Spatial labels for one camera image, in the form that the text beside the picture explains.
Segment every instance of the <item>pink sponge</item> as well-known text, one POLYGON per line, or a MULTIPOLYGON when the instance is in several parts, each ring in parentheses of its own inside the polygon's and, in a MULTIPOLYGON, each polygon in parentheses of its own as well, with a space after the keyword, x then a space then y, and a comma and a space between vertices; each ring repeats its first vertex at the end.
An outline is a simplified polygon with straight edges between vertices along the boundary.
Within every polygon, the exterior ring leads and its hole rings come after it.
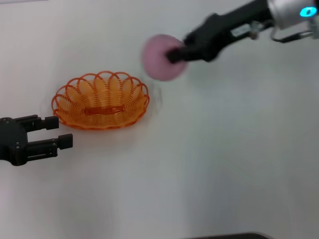
POLYGON ((148 40, 142 55, 144 70, 148 76, 160 81, 170 81, 179 76, 186 69, 187 63, 181 61, 172 64, 166 54, 183 46, 181 41, 168 35, 156 35, 148 40))

